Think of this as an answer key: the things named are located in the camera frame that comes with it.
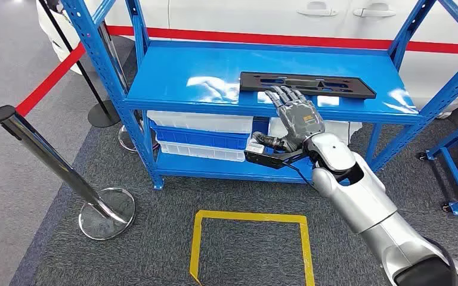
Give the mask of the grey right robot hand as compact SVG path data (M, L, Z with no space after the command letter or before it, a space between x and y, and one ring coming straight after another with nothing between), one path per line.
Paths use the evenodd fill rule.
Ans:
M292 153L302 148L303 142L325 131L323 119L312 101L297 89L287 86L273 86L265 94L272 101L287 135L281 138L254 132L252 138L257 143L274 150Z

